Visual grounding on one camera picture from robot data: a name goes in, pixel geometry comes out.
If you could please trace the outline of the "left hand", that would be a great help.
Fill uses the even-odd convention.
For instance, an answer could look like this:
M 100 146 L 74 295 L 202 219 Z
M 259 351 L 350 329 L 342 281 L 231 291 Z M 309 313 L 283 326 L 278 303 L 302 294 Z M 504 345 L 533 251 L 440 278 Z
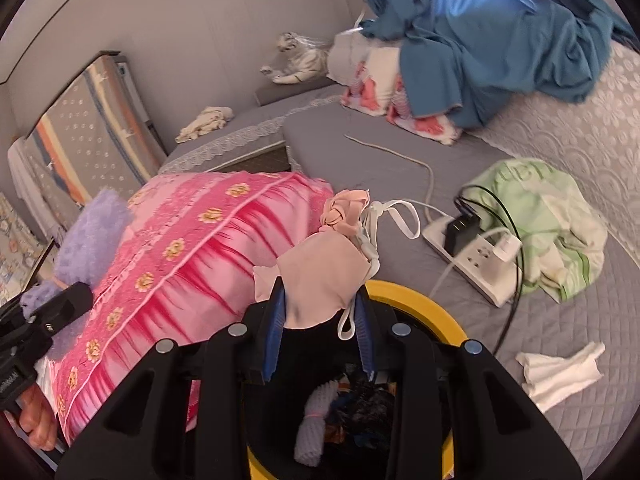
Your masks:
M 20 426 L 36 450 L 52 451 L 58 437 L 55 414 L 37 384 L 20 395 Z

